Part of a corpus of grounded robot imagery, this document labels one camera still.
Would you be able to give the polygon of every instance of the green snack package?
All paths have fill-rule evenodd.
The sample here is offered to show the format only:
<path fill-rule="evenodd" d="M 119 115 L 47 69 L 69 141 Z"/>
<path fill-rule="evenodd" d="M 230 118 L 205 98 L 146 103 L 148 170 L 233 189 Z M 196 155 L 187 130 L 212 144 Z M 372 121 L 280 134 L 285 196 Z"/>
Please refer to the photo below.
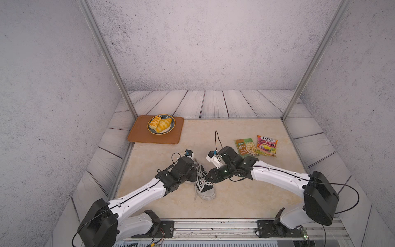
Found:
<path fill-rule="evenodd" d="M 247 156 L 258 156 L 256 147 L 251 138 L 235 140 L 237 150 L 242 158 Z"/>

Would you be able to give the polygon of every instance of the metal frame pole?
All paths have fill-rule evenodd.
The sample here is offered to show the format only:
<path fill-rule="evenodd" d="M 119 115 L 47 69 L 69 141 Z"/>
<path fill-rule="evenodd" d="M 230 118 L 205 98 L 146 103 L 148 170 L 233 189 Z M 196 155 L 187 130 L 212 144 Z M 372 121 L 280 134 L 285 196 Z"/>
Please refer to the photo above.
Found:
<path fill-rule="evenodd" d="M 130 96 L 125 88 L 125 84 L 122 81 L 121 75 L 118 72 L 117 67 L 115 66 L 114 60 L 110 54 L 110 51 L 108 50 L 108 47 L 105 44 L 105 41 L 103 39 L 102 33 L 100 32 L 100 29 L 97 25 L 97 22 L 93 16 L 93 13 L 89 7 L 89 4 L 86 0 L 78 0 L 78 4 L 84 13 L 85 19 L 87 20 L 87 23 L 93 33 L 93 36 L 95 37 L 100 50 L 102 51 L 103 57 L 105 61 L 107 62 L 108 67 L 111 70 L 111 73 L 113 74 L 114 80 L 116 84 L 118 85 L 119 90 L 121 91 L 122 96 L 125 99 L 126 104 L 128 105 L 129 110 L 132 112 L 133 117 L 137 119 L 137 113 L 136 110 L 134 109 L 134 106 L 132 104 L 132 101 L 130 99 Z"/>
<path fill-rule="evenodd" d="M 336 32 L 340 22 L 342 21 L 343 17 L 347 13 L 348 8 L 350 7 L 352 0 L 342 0 L 337 8 L 335 15 L 332 18 L 331 23 L 329 24 L 328 28 L 323 35 L 320 44 L 317 47 L 316 52 L 314 53 L 313 58 L 310 61 L 305 73 L 302 76 L 302 79 L 299 81 L 295 92 L 291 98 L 290 103 L 288 104 L 287 108 L 285 109 L 284 114 L 282 115 L 281 119 L 284 122 L 289 114 L 292 111 L 293 106 L 295 105 L 296 101 L 300 97 L 305 88 L 308 80 L 310 79 L 311 75 L 314 72 L 314 69 L 317 67 L 322 55 L 324 54 L 325 48 L 328 46 L 330 40 L 332 39 L 333 35 Z"/>

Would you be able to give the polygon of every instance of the beige tabletop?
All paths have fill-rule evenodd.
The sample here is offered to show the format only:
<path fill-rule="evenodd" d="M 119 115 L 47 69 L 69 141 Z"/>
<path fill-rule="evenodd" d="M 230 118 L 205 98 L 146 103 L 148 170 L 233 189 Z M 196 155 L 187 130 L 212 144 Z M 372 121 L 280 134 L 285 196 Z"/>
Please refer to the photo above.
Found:
<path fill-rule="evenodd" d="M 117 197 L 147 183 L 157 174 L 157 169 L 171 165 L 170 156 L 174 152 L 183 155 L 186 149 L 190 149 L 207 172 L 214 168 L 205 158 L 209 151 L 215 150 L 215 130 L 219 132 L 222 145 L 230 146 L 236 152 L 236 139 L 252 138 L 255 144 L 257 135 L 277 139 L 277 157 L 260 155 L 257 158 L 280 168 L 305 172 L 280 119 L 185 120 L 180 142 L 176 145 L 135 143 Z M 273 218 L 282 207 L 302 202 L 302 198 L 295 194 L 263 181 L 225 180 L 214 186 L 216 198 L 213 201 L 196 197 L 194 184 L 184 183 L 135 215 L 152 209 L 162 219 Z"/>

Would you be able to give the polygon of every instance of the shoelace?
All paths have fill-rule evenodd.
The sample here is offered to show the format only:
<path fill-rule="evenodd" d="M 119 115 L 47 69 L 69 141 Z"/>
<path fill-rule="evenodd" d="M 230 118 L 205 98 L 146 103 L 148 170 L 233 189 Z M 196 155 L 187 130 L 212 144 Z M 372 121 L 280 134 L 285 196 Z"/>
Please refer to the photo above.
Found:
<path fill-rule="evenodd" d="M 198 176 L 199 180 L 202 181 L 202 185 L 209 185 L 209 183 L 206 181 L 206 178 L 205 178 L 206 175 L 204 174 L 204 171 L 200 167 L 198 167 L 198 169 L 197 169 L 197 176 Z"/>

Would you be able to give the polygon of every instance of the candy bag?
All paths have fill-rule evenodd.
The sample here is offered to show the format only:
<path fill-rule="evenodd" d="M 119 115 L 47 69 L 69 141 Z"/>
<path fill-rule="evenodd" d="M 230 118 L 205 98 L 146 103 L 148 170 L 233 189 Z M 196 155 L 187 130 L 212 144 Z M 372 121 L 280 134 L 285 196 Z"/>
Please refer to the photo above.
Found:
<path fill-rule="evenodd" d="M 257 136 L 256 152 L 260 155 L 277 157 L 277 140 L 264 136 Z"/>

